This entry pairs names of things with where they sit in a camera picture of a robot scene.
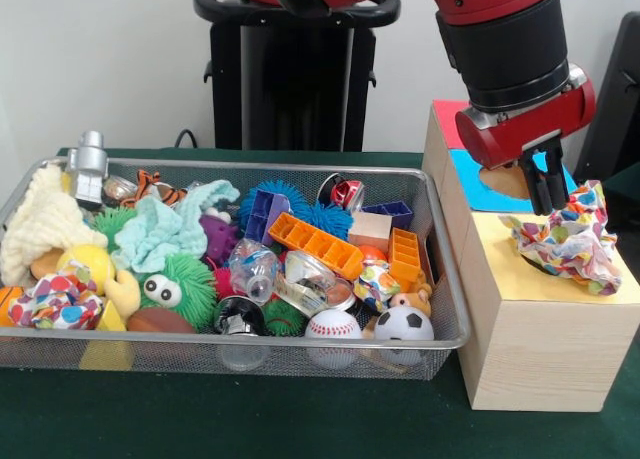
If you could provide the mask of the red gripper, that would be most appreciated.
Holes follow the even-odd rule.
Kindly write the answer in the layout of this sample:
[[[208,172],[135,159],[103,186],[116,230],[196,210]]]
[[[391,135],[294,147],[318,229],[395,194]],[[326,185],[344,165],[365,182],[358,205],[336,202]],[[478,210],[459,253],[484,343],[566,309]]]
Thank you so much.
[[[464,147],[485,168],[519,159],[533,212],[549,215],[551,205],[554,210],[561,210],[569,200],[560,138],[586,126],[594,116],[595,106],[594,88],[587,79],[577,88],[524,112],[511,112],[504,120],[468,107],[456,113],[455,124]],[[524,151],[545,141],[544,175],[534,161],[534,153]]]

